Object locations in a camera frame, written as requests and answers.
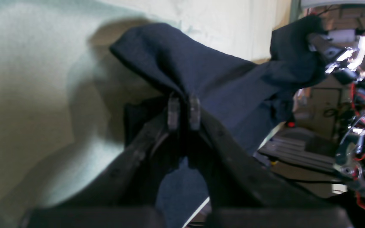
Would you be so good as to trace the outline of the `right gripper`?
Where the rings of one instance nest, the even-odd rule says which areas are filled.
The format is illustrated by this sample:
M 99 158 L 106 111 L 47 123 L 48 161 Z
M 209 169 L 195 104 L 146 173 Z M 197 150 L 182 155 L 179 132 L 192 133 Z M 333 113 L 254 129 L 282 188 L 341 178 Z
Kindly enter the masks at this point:
M 365 35 L 357 29 L 328 30 L 327 35 L 307 35 L 308 48 L 330 60 L 325 73 L 349 69 L 356 71 L 365 56 Z

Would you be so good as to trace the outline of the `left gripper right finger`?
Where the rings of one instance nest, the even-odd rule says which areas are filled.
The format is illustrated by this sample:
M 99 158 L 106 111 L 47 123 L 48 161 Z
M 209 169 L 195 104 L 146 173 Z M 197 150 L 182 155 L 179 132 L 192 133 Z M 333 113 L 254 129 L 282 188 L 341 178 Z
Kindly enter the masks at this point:
M 291 110 L 286 101 L 268 99 L 217 102 L 202 106 L 189 96 L 189 128 L 198 143 L 192 152 L 211 158 L 200 172 L 213 209 L 206 228 L 352 228 L 347 212 L 279 177 L 242 149 L 236 139 L 265 136 L 266 121 Z

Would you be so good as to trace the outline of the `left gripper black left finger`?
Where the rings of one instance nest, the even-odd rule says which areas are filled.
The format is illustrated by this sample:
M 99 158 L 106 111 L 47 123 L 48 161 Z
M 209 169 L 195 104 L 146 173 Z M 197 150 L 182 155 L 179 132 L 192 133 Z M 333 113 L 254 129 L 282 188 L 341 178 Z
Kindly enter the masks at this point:
M 33 209 L 20 228 L 164 228 L 152 203 L 127 199 L 142 187 L 143 172 L 163 142 L 179 129 L 181 102 L 169 97 L 166 107 L 146 122 L 131 144 L 92 183 L 75 196 L 48 208 Z

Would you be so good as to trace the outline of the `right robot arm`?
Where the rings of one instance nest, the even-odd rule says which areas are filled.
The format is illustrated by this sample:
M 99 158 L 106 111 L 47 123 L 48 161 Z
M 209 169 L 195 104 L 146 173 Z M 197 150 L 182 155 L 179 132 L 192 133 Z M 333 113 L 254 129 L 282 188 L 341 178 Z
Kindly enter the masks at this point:
M 311 33 L 309 49 L 317 52 L 325 63 L 325 73 L 340 84 L 348 85 L 352 117 L 340 135 L 333 168 L 355 193 L 356 204 L 365 211 L 365 36 L 354 31 Z

